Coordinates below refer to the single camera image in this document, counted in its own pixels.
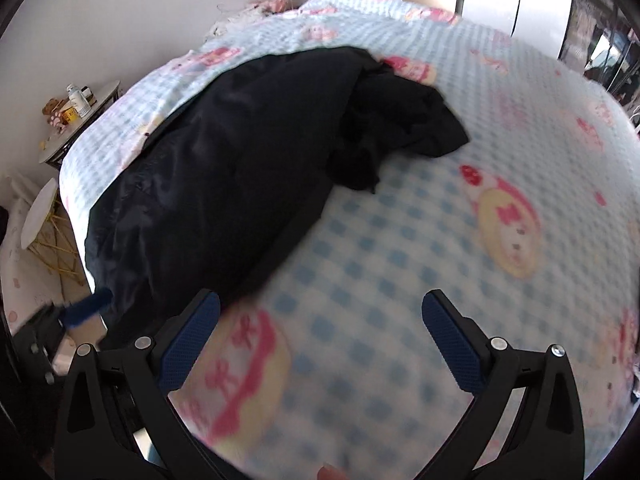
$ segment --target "blue and white gingham fabric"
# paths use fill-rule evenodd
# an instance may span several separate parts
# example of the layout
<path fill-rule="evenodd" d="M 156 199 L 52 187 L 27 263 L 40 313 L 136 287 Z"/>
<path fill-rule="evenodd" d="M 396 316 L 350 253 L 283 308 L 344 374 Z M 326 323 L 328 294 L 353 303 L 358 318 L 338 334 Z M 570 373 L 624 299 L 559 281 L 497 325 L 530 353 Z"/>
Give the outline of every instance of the blue and white gingham fabric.
<path fill-rule="evenodd" d="M 587 474 L 632 416 L 638 138 L 600 86 L 493 29 L 442 17 L 398 0 L 311 0 L 155 70 L 65 158 L 60 187 L 83 251 L 90 208 L 144 134 L 221 72 L 266 54 L 343 45 L 437 70 L 435 85 L 471 142 L 435 160 L 391 157 L 376 194 L 334 189 L 258 298 L 286 334 L 292 369 L 273 424 L 239 463 L 256 478 L 308 479 L 322 462 L 353 480 L 415 477 L 470 400 L 421 321 L 432 288 L 488 336 L 566 348 Z M 226 55 L 199 61 L 215 49 Z M 486 223 L 492 215 L 497 231 Z M 525 229 L 508 230 L 518 222 L 528 222 L 524 248 L 513 240 Z M 526 265 L 505 263 L 507 253 L 533 264 L 520 273 Z M 515 403 L 509 411 L 513 420 Z M 485 459 L 508 429 L 500 425 Z"/>

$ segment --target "red strawberry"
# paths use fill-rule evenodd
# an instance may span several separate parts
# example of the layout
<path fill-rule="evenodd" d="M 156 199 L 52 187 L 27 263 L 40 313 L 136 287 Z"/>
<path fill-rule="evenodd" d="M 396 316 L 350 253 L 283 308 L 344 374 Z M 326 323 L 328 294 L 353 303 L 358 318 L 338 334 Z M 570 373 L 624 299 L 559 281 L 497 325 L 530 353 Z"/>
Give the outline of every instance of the red strawberry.
<path fill-rule="evenodd" d="M 460 166 L 462 177 L 470 186 L 480 186 L 482 184 L 482 175 L 473 166 Z"/>

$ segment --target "blue gripper pad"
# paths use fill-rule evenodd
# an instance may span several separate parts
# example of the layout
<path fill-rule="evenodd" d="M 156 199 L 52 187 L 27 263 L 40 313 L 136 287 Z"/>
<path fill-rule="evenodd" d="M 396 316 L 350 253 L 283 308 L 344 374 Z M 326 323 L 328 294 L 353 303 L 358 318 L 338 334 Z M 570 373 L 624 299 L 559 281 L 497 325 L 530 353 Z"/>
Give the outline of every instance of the blue gripper pad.
<path fill-rule="evenodd" d="M 166 395 L 184 384 L 219 318 L 220 299 L 210 292 L 162 355 L 158 373 L 158 388 L 162 393 Z"/>
<path fill-rule="evenodd" d="M 481 393 L 484 390 L 484 378 L 480 358 L 431 292 L 422 300 L 422 320 L 460 389 L 474 395 Z"/>

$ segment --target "bottle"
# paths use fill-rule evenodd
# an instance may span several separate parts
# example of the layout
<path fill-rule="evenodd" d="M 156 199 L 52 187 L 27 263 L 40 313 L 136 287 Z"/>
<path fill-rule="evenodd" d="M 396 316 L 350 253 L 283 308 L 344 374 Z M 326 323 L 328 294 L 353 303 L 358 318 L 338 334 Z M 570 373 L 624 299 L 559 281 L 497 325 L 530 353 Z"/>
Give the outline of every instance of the bottle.
<path fill-rule="evenodd" d="M 69 94 L 69 100 L 76 109 L 76 112 L 78 112 L 78 115 L 81 118 L 86 117 L 86 115 L 91 111 L 91 106 L 82 95 L 80 89 L 76 85 L 69 85 L 66 87 L 66 92 Z"/>

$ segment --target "bed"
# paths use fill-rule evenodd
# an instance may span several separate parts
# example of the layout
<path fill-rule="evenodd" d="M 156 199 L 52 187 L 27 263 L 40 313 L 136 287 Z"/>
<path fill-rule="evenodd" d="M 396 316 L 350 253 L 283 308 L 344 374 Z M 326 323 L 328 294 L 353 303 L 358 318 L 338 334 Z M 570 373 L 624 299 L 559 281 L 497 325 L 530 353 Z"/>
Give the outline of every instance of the bed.
<path fill-rule="evenodd" d="M 470 402 L 420 319 L 440 288 L 489 336 L 566 349 L 589 474 L 635 411 L 639 141 L 603 88 L 496 30 L 399 0 L 311 0 L 207 41 L 138 82 L 69 151 L 60 189 L 79 250 L 148 133 L 217 76 L 338 46 L 436 86 L 471 142 L 434 160 L 391 156 L 375 194 L 335 187 L 171 394 L 183 421 L 254 478 L 308 478 L 324 462 L 354 480 L 415 477 Z"/>

